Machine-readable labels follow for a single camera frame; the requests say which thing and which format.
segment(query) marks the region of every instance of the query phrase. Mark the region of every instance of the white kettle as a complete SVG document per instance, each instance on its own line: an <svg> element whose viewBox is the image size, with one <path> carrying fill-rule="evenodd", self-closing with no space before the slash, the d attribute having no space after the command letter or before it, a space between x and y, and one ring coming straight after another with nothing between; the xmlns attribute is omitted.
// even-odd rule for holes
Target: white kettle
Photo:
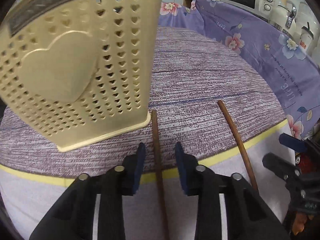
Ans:
<svg viewBox="0 0 320 240"><path fill-rule="evenodd" d="M297 8L291 1L288 0L287 3L292 4L292 10L289 11L287 8L278 5L272 10L269 23L281 32L289 34L292 37L296 31L294 18L297 15Z"/></svg>

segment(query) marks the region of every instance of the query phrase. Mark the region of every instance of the microwave control panel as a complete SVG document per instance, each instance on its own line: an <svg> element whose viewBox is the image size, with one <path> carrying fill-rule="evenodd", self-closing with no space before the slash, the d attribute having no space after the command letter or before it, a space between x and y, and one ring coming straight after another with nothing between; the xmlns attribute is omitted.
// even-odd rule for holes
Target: microwave control panel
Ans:
<svg viewBox="0 0 320 240"><path fill-rule="evenodd" d="M278 4L279 0L260 0L260 15L265 19L269 19L272 9L278 6Z"/></svg>

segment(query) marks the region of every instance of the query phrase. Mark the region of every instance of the kettle handle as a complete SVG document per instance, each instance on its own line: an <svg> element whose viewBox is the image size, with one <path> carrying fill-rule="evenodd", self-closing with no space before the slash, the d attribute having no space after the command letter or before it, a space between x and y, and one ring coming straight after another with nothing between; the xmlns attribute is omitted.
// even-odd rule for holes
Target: kettle handle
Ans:
<svg viewBox="0 0 320 240"><path fill-rule="evenodd" d="M295 4L290 1L290 0L287 0L287 3L290 3L292 4L292 10L291 12L288 14L288 18L287 18L287 22L285 23L285 26L290 29L291 28L291 25L292 25L292 22L293 22L293 19L296 17L297 15L297 7L295 6Z"/></svg>

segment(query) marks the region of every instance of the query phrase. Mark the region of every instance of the beige basket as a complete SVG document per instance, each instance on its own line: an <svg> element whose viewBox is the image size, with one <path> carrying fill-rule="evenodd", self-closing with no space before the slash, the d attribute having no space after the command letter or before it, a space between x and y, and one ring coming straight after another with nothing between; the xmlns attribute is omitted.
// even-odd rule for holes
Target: beige basket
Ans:
<svg viewBox="0 0 320 240"><path fill-rule="evenodd" d="M146 126L161 0L21 0L0 29L0 96L65 152Z"/></svg>

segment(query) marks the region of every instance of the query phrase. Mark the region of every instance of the yellow border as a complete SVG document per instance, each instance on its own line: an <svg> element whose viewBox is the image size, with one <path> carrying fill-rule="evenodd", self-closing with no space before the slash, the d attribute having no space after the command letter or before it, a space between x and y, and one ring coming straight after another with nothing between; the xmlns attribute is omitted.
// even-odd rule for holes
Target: yellow border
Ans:
<svg viewBox="0 0 320 240"><path fill-rule="evenodd" d="M251 140L245 142L244 147L246 149L251 148L252 146L257 144L258 142L264 140L265 138L267 138L268 136L270 136L274 132L276 132L279 129L281 129L282 127L284 127L287 123L288 123L287 120L282 121L281 123L270 128L269 130L259 134L258 136L252 138ZM239 154L239 149L238 149L238 147L234 147L234 148L229 149L229 150L222 152L220 154L203 159L203 160L199 161L199 164L210 167L210 166L215 165L219 162L222 162L230 157L233 157L237 154ZM42 183L51 184L51 185L56 185L56 186L62 186L62 187L69 187L70 184L74 181L74 179L57 178L57 177L51 177L51 176L45 176L45 175L31 174L31 173L27 173L27 172L23 172L23 171L17 171L17 170L5 167L3 165L0 165L0 169L9 173L9 174L17 176L19 178L42 182ZM162 172L162 175L163 175L164 179L171 179L171 178L179 177L177 168L165 170ZM147 174L142 175L140 183L141 184L149 183L149 182L154 182L155 180L156 180L155 173L147 173Z"/></svg>

